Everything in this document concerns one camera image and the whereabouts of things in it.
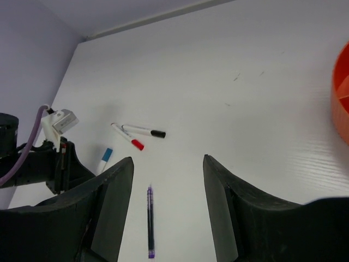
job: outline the red marker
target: red marker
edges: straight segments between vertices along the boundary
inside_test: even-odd
[[[137,139],[135,139],[133,136],[131,136],[129,133],[125,132],[120,126],[118,126],[116,123],[112,123],[111,126],[124,139],[129,141],[131,144],[133,144],[139,150],[141,150],[141,151],[143,150],[144,145],[141,142],[139,142]]]

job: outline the purple marker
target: purple marker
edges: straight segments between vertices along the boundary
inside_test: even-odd
[[[148,258],[155,258],[154,247],[154,214],[153,214],[153,189],[152,185],[148,187],[147,191],[148,204]]]

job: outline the blue marker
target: blue marker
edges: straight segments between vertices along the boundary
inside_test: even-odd
[[[109,158],[111,157],[111,154],[113,153],[113,149],[111,148],[107,148],[107,150],[105,151],[101,161],[98,164],[97,167],[97,175],[101,174],[104,172],[105,166],[108,163]]]

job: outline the orange container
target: orange container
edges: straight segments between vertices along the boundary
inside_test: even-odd
[[[338,133],[349,145],[349,43],[340,52],[334,65],[331,110]]]

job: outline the cable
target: cable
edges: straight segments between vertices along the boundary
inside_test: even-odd
[[[13,177],[15,175],[15,173],[19,170],[19,168],[22,166],[22,164],[24,163],[24,161],[26,160],[29,151],[32,148],[32,145],[34,144],[34,140],[37,136],[39,127],[40,127],[40,120],[41,120],[41,116],[43,115],[43,112],[45,110],[50,109],[49,106],[47,105],[42,105],[37,113],[37,117],[35,119],[34,122],[34,126],[31,132],[31,135],[29,136],[28,142],[26,144],[26,146],[24,147],[24,149],[22,150],[22,153],[20,155],[20,157],[18,158],[16,164],[11,168],[10,171],[7,172],[6,175],[4,175],[3,177],[0,178],[0,186],[2,186],[3,184],[5,184],[9,179],[11,179],[11,177]]]

